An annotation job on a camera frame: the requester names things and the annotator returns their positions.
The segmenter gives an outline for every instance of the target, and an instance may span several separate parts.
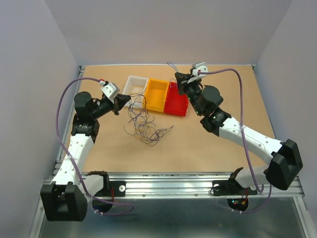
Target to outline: tabletop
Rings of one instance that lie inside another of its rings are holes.
[[[250,65],[208,65],[209,71],[223,68],[236,69],[243,83],[244,124],[262,134],[274,137],[257,81]],[[177,65],[180,72],[189,73],[189,65]],[[128,76],[139,76],[170,81],[174,69],[168,65],[101,65],[87,66],[84,77],[102,78],[114,82],[123,91]],[[215,86],[224,98],[220,107],[240,120],[239,81],[234,72],[228,71],[206,76],[203,85]],[[84,80],[79,91],[88,91],[93,98],[101,98],[100,86]],[[127,107],[119,116],[108,113],[99,119],[100,130],[96,142],[85,162],[84,171],[107,172],[228,172],[247,167],[244,149],[226,139],[204,130],[202,117],[189,105],[187,115],[178,117],[149,111],[155,118],[156,128],[172,130],[155,145],[143,143],[126,133],[134,127],[128,123]],[[253,166],[264,162],[250,153]]]

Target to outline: gray floor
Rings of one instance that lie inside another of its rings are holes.
[[[251,198],[249,209],[263,199]],[[121,217],[89,210],[83,222],[48,222],[41,238],[301,238],[305,237],[293,198],[272,198],[262,210],[236,214],[219,207],[225,199],[137,200]]]

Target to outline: yellow bin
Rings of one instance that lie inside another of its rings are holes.
[[[145,90],[145,99],[143,102],[147,104],[147,109],[163,113],[169,87],[168,81],[150,78]]]

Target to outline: wall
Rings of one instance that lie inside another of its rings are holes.
[[[0,237],[24,238],[58,151],[57,103],[78,67],[43,0],[1,1],[0,22]]]
[[[317,227],[317,1],[294,0],[261,55],[256,75],[277,138],[294,139],[300,179]]]
[[[292,0],[46,0],[80,65],[256,63]]]

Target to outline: plastic bin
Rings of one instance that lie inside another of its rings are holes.
[[[168,81],[157,79],[149,79],[145,90],[145,98],[147,100],[147,109],[163,113],[166,101],[166,95],[169,87]]]
[[[125,83],[124,89],[122,94],[130,95],[134,93],[143,94],[145,92],[145,89],[147,87],[149,79],[148,78],[142,78],[137,76],[129,76],[127,79],[127,82]],[[127,102],[124,106],[128,107],[130,105],[129,102]],[[143,107],[143,97],[139,97],[138,100],[135,102],[134,108],[142,108]]]
[[[184,117],[186,116],[187,108],[187,96],[185,94],[179,95],[176,83],[170,82],[166,96],[164,113]]]

